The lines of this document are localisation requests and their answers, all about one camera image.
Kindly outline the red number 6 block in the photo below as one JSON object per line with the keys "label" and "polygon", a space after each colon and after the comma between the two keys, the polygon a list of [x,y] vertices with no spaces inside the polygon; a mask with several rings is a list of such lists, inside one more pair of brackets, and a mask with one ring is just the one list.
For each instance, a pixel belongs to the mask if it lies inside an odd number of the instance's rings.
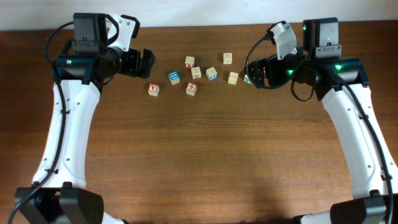
{"label": "red number 6 block", "polygon": [[197,85],[194,83],[188,83],[186,87],[186,94],[195,96],[197,92]]}

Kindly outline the blue letter H block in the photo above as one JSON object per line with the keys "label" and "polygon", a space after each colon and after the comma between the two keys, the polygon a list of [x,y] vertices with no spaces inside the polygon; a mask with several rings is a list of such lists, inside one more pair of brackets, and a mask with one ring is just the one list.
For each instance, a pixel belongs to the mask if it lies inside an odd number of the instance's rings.
{"label": "blue letter H block", "polygon": [[177,84],[180,82],[180,77],[177,71],[171,72],[168,74],[169,80],[171,84]]}

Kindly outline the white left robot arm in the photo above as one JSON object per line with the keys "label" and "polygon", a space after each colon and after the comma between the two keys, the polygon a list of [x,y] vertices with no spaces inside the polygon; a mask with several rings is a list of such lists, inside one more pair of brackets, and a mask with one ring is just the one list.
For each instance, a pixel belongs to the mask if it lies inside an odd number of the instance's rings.
{"label": "white left robot arm", "polygon": [[131,48],[140,28],[135,17],[76,13],[72,26],[74,38],[50,61],[53,113],[44,154],[31,186],[16,190],[14,213],[30,223],[117,223],[102,196],[86,189],[91,120],[114,76],[147,78],[155,56]]}

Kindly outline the yellow wooden block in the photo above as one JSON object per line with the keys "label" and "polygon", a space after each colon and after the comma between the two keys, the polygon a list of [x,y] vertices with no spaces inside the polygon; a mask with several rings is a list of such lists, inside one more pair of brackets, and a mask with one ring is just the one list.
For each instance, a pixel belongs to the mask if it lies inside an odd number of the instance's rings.
{"label": "yellow wooden block", "polygon": [[228,77],[228,83],[232,85],[236,85],[239,78],[239,73],[230,72]]}

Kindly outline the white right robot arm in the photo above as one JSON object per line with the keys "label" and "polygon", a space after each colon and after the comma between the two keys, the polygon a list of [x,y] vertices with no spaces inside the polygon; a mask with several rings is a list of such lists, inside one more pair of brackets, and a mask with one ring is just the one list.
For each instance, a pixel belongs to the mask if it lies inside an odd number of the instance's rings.
{"label": "white right robot arm", "polygon": [[363,63],[342,57],[338,31],[335,17],[305,20],[299,45],[291,25],[277,22],[264,36],[277,52],[246,60],[244,71],[258,88],[309,85],[330,116],[343,149],[353,198],[325,212],[296,216],[292,222],[396,223],[397,164],[377,122]]}

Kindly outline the green wooden block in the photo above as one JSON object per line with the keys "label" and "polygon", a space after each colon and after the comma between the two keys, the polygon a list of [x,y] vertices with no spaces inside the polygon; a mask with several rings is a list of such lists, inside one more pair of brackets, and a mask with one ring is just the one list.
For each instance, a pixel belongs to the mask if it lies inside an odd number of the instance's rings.
{"label": "green wooden block", "polygon": [[248,83],[248,84],[251,84],[252,83],[252,81],[250,80],[250,78],[248,77],[248,75],[247,74],[245,74],[245,76],[244,76],[244,81],[246,82],[246,83]]}

